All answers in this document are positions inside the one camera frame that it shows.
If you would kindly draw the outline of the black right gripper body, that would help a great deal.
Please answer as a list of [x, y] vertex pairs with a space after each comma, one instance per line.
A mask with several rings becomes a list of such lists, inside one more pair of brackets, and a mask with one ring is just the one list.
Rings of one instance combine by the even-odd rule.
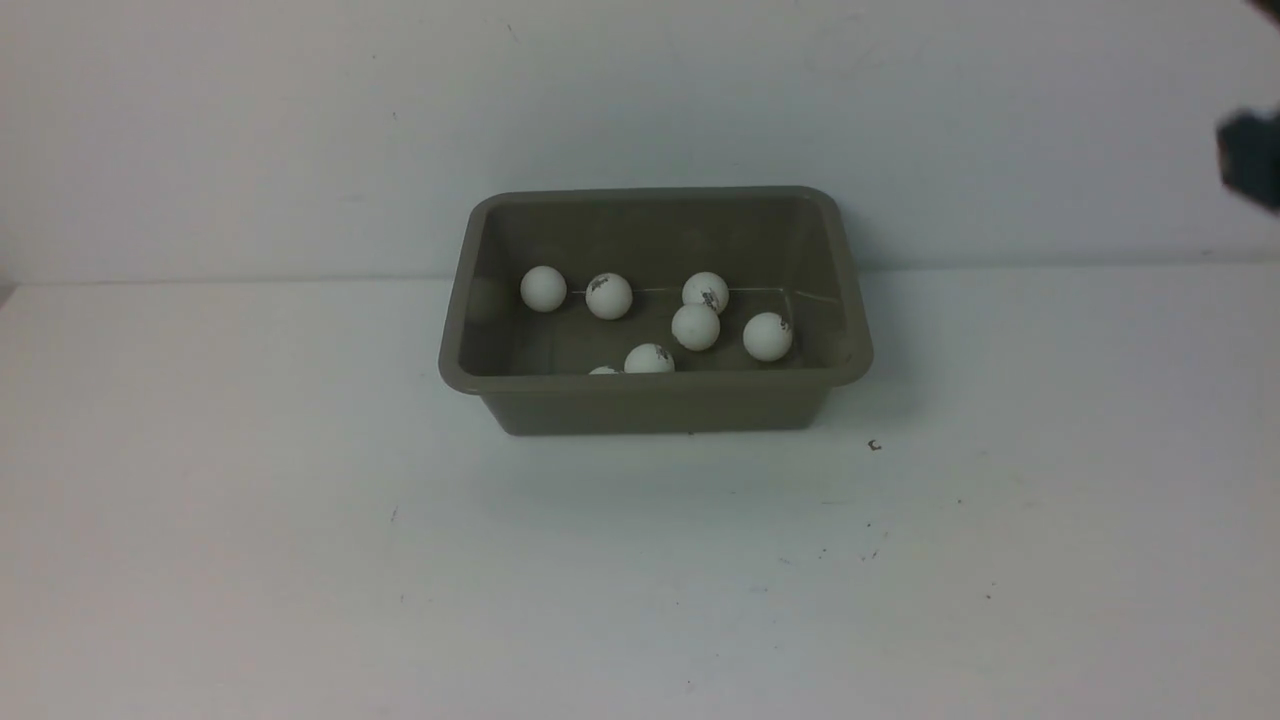
[[1222, 186], [1267, 213], [1279, 213], [1279, 114], [1240, 109], [1216, 128]]

